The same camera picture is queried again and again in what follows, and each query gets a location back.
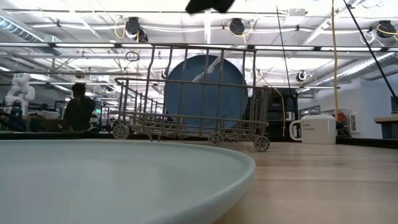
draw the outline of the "wire dish rack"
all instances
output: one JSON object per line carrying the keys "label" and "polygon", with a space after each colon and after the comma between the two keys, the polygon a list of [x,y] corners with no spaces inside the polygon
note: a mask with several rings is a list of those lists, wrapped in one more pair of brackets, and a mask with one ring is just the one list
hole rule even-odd
{"label": "wire dish rack", "polygon": [[[154,63],[155,51],[156,49],[169,49],[170,56],[167,68],[165,69],[164,75],[161,79],[151,77],[151,66]],[[181,80],[171,80],[169,78],[170,65],[173,60],[173,51],[184,50],[185,56],[183,67],[182,67],[182,79]],[[205,65],[203,65],[203,75],[202,79],[199,79],[193,83],[191,80],[184,80],[184,72],[187,65],[188,52],[189,50],[203,50],[203,55],[205,56]],[[118,114],[118,125],[113,129],[113,136],[116,139],[126,139],[130,134],[146,134],[149,139],[153,141],[154,139],[160,141],[162,136],[168,138],[178,138],[183,141],[187,137],[199,137],[207,138],[209,142],[218,144],[221,142],[239,142],[239,141],[252,141],[254,147],[258,151],[267,151],[270,146],[270,141],[266,137],[266,128],[269,123],[266,122],[267,118],[267,99],[271,92],[271,89],[267,86],[256,86],[256,75],[253,72],[253,82],[252,85],[247,85],[244,80],[244,75],[242,75],[242,82],[240,85],[222,83],[223,79],[223,62],[224,56],[231,52],[234,55],[238,55],[242,58],[242,71],[244,72],[245,60],[247,56],[250,56],[253,65],[253,71],[256,71],[256,50],[254,49],[239,49],[239,48],[222,48],[222,47],[206,47],[198,45],[183,45],[183,44],[152,44],[152,57],[150,64],[148,66],[148,72],[146,78],[137,77],[123,77],[115,78],[118,85],[121,86],[121,95],[119,99],[119,108],[117,111],[113,111],[113,114]],[[220,76],[220,82],[207,82],[206,77],[208,75],[213,75],[208,72],[209,66],[209,56],[217,54],[219,63],[218,74]],[[140,93],[138,90],[134,90],[131,86],[134,86],[134,82],[144,82],[145,91]],[[205,94],[206,86],[216,86],[218,88],[218,99],[220,102],[221,94],[223,88],[237,88],[245,93],[246,98],[248,97],[247,92],[252,93],[252,97],[249,98],[248,102],[241,107],[237,108],[239,111],[238,119],[225,118],[219,114],[220,107],[216,109],[217,116],[204,116],[203,105],[206,104],[206,98],[203,96],[201,104],[201,111],[197,113],[199,115],[192,114],[168,114],[168,105],[165,99],[167,92],[171,91],[168,89],[170,83],[177,83],[181,86],[180,98],[179,100],[180,109],[182,103],[182,96],[187,93],[183,93],[184,85],[201,85],[203,86],[203,95]],[[158,102],[148,96],[149,88],[164,85],[163,91],[156,88],[156,90],[161,92],[163,97],[163,103]],[[131,111],[127,110],[127,106],[132,106],[134,102],[134,107],[130,108]]]}

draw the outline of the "white mug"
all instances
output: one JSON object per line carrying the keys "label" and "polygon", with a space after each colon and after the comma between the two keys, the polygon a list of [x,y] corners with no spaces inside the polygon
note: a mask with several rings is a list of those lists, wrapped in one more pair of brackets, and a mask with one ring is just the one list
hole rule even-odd
{"label": "white mug", "polygon": [[[293,135],[293,125],[301,124],[301,138]],[[309,144],[336,144],[336,119],[332,115],[307,115],[289,126],[290,137]]]}

